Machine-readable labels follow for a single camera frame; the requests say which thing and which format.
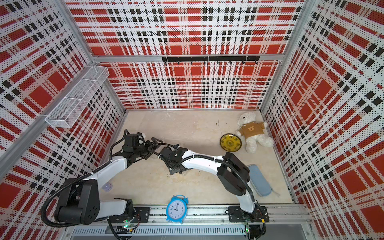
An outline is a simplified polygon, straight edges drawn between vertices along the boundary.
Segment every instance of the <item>vent grille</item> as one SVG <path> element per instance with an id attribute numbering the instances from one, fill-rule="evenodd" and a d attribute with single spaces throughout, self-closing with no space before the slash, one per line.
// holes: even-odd
<path id="1" fill-rule="evenodd" d="M 245 235 L 244 225 L 189 225 L 189 226 L 139 226 L 134 235 Z M 76 227 L 73 236 L 112 235 L 109 227 Z"/>

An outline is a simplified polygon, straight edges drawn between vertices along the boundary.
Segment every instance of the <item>mounting plate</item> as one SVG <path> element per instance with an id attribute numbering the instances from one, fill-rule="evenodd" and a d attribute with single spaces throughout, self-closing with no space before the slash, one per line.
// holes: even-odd
<path id="1" fill-rule="evenodd" d="M 269 216 L 268 216 L 268 212 L 266 210 L 266 207 L 262 206 L 262 208 L 263 208 L 264 212 L 266 213 L 266 215 L 264 216 L 264 221 L 269 222 Z M 245 219 L 246 219 L 246 218 L 244 218 L 245 214 L 251 215 L 251 214 L 241 210 L 240 207 L 228 207 L 229 222 L 245 222 Z M 261 222 L 262 221 L 259 211 L 256 211 L 256 216 L 254 218 L 255 218 L 254 222 Z"/>
<path id="2" fill-rule="evenodd" d="M 147 223 L 149 218 L 150 207 L 134 207 L 136 212 L 140 215 L 140 223 Z M 125 223 L 124 220 L 129 216 L 126 214 L 110 216 L 111 223 Z M 130 223 L 137 223 L 137 216 L 133 218 Z"/>

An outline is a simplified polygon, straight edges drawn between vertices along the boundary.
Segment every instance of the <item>plaid wall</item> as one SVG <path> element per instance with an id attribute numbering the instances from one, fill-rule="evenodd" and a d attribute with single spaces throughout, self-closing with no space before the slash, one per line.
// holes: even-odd
<path id="1" fill-rule="evenodd" d="M 0 155 L 87 65 L 50 1 L 0 3 Z"/>
<path id="2" fill-rule="evenodd" d="M 304 0 L 65 0 L 95 55 L 283 53 Z"/>
<path id="3" fill-rule="evenodd" d="M 3 1 L 0 28 L 3 154 L 88 61 L 51 1 Z M 58 236 L 40 220 L 41 205 L 65 179 L 96 168 L 120 118 L 101 87 L 71 129 L 47 127 L 37 136 L 0 181 L 0 239 Z"/>
<path id="4" fill-rule="evenodd" d="M 323 239 L 384 238 L 384 1 L 320 0 L 266 117 Z"/>
<path id="5" fill-rule="evenodd" d="M 277 61 L 103 63 L 127 109 L 259 108 Z"/>
<path id="6" fill-rule="evenodd" d="M 122 114 L 103 86 L 71 129 L 47 127 L 0 182 L 0 239 L 55 239 L 40 218 L 45 199 L 69 177 L 95 169 Z M 53 219 L 54 199 L 48 208 Z"/>

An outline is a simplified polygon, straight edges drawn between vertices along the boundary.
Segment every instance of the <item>blue pencil case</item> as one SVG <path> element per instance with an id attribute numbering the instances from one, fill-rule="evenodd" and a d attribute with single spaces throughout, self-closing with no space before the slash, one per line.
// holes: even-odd
<path id="1" fill-rule="evenodd" d="M 249 165 L 249 176 L 252 180 L 252 184 L 256 189 L 257 195 L 266 197 L 272 192 L 271 185 L 265 179 L 258 166 L 255 164 Z"/>

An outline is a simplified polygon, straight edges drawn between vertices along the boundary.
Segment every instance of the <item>yellow plate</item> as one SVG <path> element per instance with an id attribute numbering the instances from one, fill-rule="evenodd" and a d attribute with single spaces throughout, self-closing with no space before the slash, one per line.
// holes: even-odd
<path id="1" fill-rule="evenodd" d="M 220 146 L 228 152 L 236 152 L 241 148 L 241 140 L 238 136 L 232 133 L 227 133 L 221 136 Z"/>

